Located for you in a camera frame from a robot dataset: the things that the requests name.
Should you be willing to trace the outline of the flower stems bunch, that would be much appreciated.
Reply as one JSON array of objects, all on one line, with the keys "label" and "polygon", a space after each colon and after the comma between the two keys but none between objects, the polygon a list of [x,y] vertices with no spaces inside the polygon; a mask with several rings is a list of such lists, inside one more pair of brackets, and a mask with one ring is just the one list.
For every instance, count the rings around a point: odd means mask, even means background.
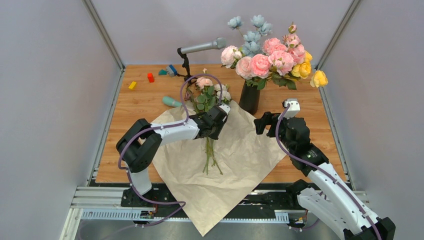
[{"label": "flower stems bunch", "polygon": [[[217,106],[218,103],[229,104],[232,100],[229,86],[221,83],[214,84],[208,76],[202,75],[193,79],[185,90],[184,99],[192,103],[194,111],[197,114],[208,112],[213,106]],[[212,138],[206,138],[204,150],[206,153],[206,162],[202,172],[208,174],[210,167],[216,167],[222,175],[223,172],[215,158],[214,143],[215,141]]]}]

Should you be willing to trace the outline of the peach paper bouquet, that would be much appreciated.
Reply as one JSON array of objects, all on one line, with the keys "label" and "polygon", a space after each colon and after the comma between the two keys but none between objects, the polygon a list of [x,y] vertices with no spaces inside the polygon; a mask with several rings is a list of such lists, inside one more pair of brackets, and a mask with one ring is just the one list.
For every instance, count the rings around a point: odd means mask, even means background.
[{"label": "peach paper bouquet", "polygon": [[256,133],[251,114],[235,101],[229,106],[228,121],[213,142],[213,159],[207,159],[206,140],[200,138],[161,146],[152,161],[202,236],[285,157],[274,138]]}]

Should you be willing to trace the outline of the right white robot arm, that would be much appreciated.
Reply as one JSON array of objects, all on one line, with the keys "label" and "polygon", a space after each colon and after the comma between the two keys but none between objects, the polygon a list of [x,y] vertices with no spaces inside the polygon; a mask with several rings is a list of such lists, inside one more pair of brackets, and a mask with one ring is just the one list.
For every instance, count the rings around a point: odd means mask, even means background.
[{"label": "right white robot arm", "polygon": [[341,240],[392,240],[396,226],[389,218],[381,218],[367,207],[339,177],[329,159],[310,139],[310,129],[301,117],[286,118],[265,112],[253,121],[258,135],[276,138],[292,164],[319,187],[319,195],[304,180],[286,190],[286,204],[302,207],[326,224]]}]

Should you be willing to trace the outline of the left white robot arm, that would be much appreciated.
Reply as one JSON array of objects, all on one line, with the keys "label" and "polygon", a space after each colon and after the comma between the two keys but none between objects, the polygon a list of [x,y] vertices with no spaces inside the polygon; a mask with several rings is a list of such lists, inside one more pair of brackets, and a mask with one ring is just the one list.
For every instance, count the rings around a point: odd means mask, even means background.
[{"label": "left white robot arm", "polygon": [[116,144],[118,165],[125,162],[123,169],[129,175],[130,184],[135,191],[135,202],[146,207],[153,201],[148,167],[159,147],[184,140],[217,140],[230,110],[229,105],[219,104],[206,113],[197,113],[187,119],[167,124],[149,123],[144,118],[137,120]]}]

